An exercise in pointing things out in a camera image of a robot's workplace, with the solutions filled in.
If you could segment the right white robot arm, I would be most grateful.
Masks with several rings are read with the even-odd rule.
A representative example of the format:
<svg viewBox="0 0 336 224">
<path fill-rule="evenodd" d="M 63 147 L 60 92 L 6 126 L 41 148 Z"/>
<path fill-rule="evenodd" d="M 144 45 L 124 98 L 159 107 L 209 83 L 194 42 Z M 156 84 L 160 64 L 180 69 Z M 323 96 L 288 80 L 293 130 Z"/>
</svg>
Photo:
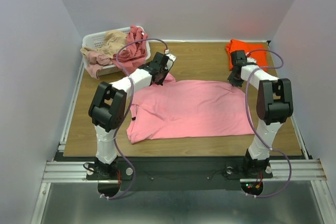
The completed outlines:
<svg viewBox="0 0 336 224">
<path fill-rule="evenodd" d="M 245 96 L 245 109 L 248 123 L 254 132 L 254 139 L 247 149 L 241 170 L 244 175 L 270 174 L 269 158 L 271 152 L 282 154 L 272 147 L 278 130 L 293 114 L 293 99 L 291 81 L 287 78 L 278 78 L 265 71 L 266 66 L 258 66 L 256 60 L 250 58 L 252 50 L 246 53 L 236 50 L 230 54 L 233 65 L 228 82 L 234 87 L 241 87 L 246 83 L 245 94 L 249 86 L 257 89 L 256 112 L 258 126 L 254 127 L 249 107 L 248 96 Z"/>
</svg>

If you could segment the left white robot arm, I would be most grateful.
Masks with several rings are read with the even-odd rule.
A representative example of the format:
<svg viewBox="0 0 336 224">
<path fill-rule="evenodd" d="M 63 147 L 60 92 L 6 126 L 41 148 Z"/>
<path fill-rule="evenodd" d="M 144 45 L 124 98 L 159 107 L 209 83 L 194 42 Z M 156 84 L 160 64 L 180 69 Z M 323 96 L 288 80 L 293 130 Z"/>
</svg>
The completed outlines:
<svg viewBox="0 0 336 224">
<path fill-rule="evenodd" d="M 175 61 L 173 54 L 157 52 L 152 61 L 139 66 L 129 76 L 98 85 L 88 112 L 97 137 L 94 164 L 87 166 L 88 171 L 106 179 L 116 175 L 117 166 L 113 162 L 117 158 L 117 148 L 114 140 L 125 119 L 127 99 L 143 88 L 162 85 Z"/>
</svg>

